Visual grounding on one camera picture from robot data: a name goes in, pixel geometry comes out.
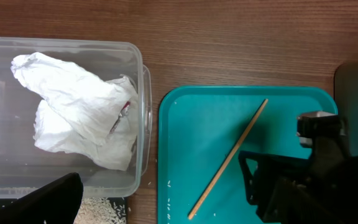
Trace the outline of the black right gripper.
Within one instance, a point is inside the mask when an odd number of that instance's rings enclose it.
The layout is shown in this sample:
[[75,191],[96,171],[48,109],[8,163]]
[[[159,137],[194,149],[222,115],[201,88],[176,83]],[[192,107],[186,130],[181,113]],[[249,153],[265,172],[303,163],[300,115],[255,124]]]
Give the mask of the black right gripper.
[[277,179],[282,175],[302,175],[296,183],[303,187],[358,187],[358,156],[349,149],[346,120],[338,115],[299,116],[296,135],[309,159],[241,151],[239,163],[250,205],[267,205]]

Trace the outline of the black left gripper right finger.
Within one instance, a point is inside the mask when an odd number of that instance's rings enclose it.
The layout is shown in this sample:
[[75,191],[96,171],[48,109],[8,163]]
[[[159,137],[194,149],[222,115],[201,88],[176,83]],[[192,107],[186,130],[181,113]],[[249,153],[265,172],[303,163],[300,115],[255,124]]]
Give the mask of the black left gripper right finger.
[[335,177],[320,190],[281,177],[256,214],[264,223],[358,224],[358,174]]

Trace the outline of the white paper napkin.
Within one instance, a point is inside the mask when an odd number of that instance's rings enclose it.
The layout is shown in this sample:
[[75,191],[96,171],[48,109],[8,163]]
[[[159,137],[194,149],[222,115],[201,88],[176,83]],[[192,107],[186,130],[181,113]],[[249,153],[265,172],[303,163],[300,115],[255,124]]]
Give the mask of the white paper napkin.
[[74,62],[40,52],[16,56],[11,72],[41,97],[35,147],[81,154],[107,169],[129,167],[139,131],[139,102],[128,76],[104,81]]

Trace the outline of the wooden chopstick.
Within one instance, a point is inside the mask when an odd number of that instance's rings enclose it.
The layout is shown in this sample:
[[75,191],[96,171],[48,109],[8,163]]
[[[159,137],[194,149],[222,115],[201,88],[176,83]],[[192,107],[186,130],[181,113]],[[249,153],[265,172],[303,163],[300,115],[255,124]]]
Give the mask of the wooden chopstick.
[[236,144],[231,149],[230,153],[225,158],[225,160],[222,163],[222,165],[219,167],[217,173],[215,173],[215,175],[212,178],[211,182],[205,188],[204,192],[201,194],[200,198],[195,203],[194,207],[191,209],[190,213],[188,214],[188,219],[189,220],[192,220],[194,218],[194,216],[196,215],[197,211],[200,209],[200,207],[202,206],[203,202],[205,201],[205,199],[207,198],[209,193],[212,191],[212,189],[215,186],[216,182],[219,180],[219,178],[221,177],[221,175],[225,171],[226,167],[229,165],[230,161],[232,160],[232,158],[234,157],[234,155],[239,150],[239,148],[241,147],[242,143],[244,142],[244,140],[246,139],[246,137],[250,133],[251,129],[253,128],[254,124],[256,123],[256,121],[258,120],[260,115],[262,114],[262,112],[265,109],[265,107],[266,107],[268,102],[269,102],[269,100],[266,98],[266,99],[264,99],[262,104],[259,106],[258,110],[255,112],[255,115],[253,115],[251,121],[249,122],[249,124],[245,128],[244,132],[242,133],[240,138],[237,140]]

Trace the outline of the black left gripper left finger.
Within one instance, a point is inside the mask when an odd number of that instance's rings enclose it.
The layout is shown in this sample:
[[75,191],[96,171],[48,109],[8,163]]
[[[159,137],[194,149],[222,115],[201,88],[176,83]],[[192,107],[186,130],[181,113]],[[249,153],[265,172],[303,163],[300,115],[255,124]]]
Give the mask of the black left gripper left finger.
[[80,175],[69,173],[0,209],[0,224],[73,223],[82,198]]

